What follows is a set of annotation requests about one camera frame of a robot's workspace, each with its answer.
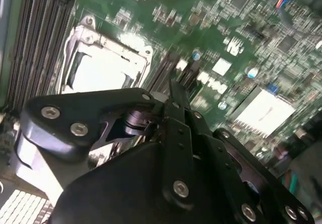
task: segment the hex bolt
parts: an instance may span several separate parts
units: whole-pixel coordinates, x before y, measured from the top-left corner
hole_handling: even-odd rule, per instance
[[[172,105],[174,105],[176,108],[180,108],[179,104],[176,102],[172,102]]]
[[[41,115],[48,119],[56,119],[60,116],[60,111],[55,107],[44,107],[41,109]]]
[[[297,219],[297,216],[296,216],[296,213],[294,210],[292,210],[288,205],[285,206],[285,211],[286,213],[288,214],[288,216],[293,219],[293,220],[296,220]]]
[[[199,119],[201,118],[201,114],[199,112],[195,112],[195,116]]]
[[[188,195],[189,195],[189,188],[188,186],[180,181],[180,180],[176,180],[174,183],[173,183],[173,190],[175,191],[175,193],[182,197],[182,198],[187,198]]]
[[[307,215],[305,214],[304,210],[301,207],[299,207],[297,211],[298,213],[300,213],[301,217],[303,217],[305,220],[308,220]]]
[[[244,216],[246,216],[246,218],[252,222],[254,222],[256,220],[256,215],[255,212],[253,211],[253,209],[247,205],[246,203],[244,203],[242,206],[242,212],[244,214]]]
[[[89,129],[84,124],[76,122],[70,126],[70,131],[75,136],[83,137],[89,132]]]
[[[229,133],[228,133],[228,132],[222,132],[222,135],[223,135],[225,138],[229,138],[229,137],[230,137],[230,135],[229,135]]]

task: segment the black metal bracket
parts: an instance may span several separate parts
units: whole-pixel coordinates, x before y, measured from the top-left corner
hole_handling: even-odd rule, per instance
[[[305,206],[298,201],[247,149],[227,130],[217,129],[228,153],[241,165],[240,179],[251,183],[260,197],[260,206],[269,223],[314,223]]]
[[[95,145],[158,134],[159,142],[143,143],[137,149],[145,149],[147,158],[160,162],[158,193],[175,209],[193,212],[200,207],[195,205],[200,191],[196,183],[208,185],[196,179],[195,159],[199,159],[214,203],[206,206],[214,208],[222,223],[313,223],[306,208],[237,139],[224,129],[210,131],[203,116],[191,110],[182,85],[170,82],[170,92],[165,103],[143,89],[35,98],[22,113],[21,135],[55,161],[74,165],[84,162]],[[75,123],[79,129],[73,129]],[[113,169],[123,155],[133,156],[135,149],[111,160]],[[254,201],[245,181],[256,187],[260,203]]]

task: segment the motherboard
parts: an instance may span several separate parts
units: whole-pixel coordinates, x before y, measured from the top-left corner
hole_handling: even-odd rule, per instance
[[[151,84],[169,53],[178,58],[176,76],[191,60],[198,61],[197,84],[190,96],[192,108],[205,117],[212,130],[228,129],[262,159],[268,158],[274,147],[290,135],[305,134],[302,126],[322,109],[321,18],[291,0],[284,6],[294,24],[291,29],[278,16],[276,3],[277,0],[74,0],[71,33],[66,32],[65,37],[75,35],[76,27],[86,20],[89,25],[95,23],[93,30],[99,33],[94,35],[96,39],[87,36],[87,43],[102,43],[104,36],[101,46],[112,45],[112,40],[107,39],[113,39],[118,42],[114,50],[124,52],[129,48],[128,54],[135,54],[135,65],[144,65],[140,58],[144,49],[151,55],[148,74],[142,80],[135,78],[138,72],[144,74],[141,68],[128,73],[134,75],[136,86],[143,88]],[[91,63],[86,64],[89,68],[82,79],[91,69]],[[85,81],[87,86],[105,76],[112,78],[112,68],[118,65],[128,71],[131,68],[127,62],[112,63],[110,70],[96,75],[96,80]],[[59,69],[53,79],[59,78]],[[72,66],[63,70],[64,74],[72,71]],[[73,81],[80,82],[77,75]],[[57,91],[55,81],[51,86]]]

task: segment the green circuit board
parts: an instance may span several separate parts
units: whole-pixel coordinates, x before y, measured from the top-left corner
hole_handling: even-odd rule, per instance
[[[263,158],[300,131],[321,106],[322,47],[321,37],[314,35],[321,34],[320,19],[292,0],[285,10],[294,27],[305,33],[292,32],[277,16],[276,2],[75,0],[73,25],[93,14],[98,32],[116,39],[134,34],[151,45],[152,68],[145,85],[167,52],[174,51],[186,61],[198,52],[201,73],[192,107],[203,114],[212,130],[229,129],[242,143],[251,143],[249,150]],[[268,135],[232,117],[259,88],[273,91],[294,108]]]

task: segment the black robotic arm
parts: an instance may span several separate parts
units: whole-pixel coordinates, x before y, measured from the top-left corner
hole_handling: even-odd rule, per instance
[[[170,90],[164,103],[121,89],[26,104],[16,172],[58,200],[48,223],[314,223],[237,139],[209,130],[180,84]],[[136,135],[145,142],[88,169],[91,149]]]

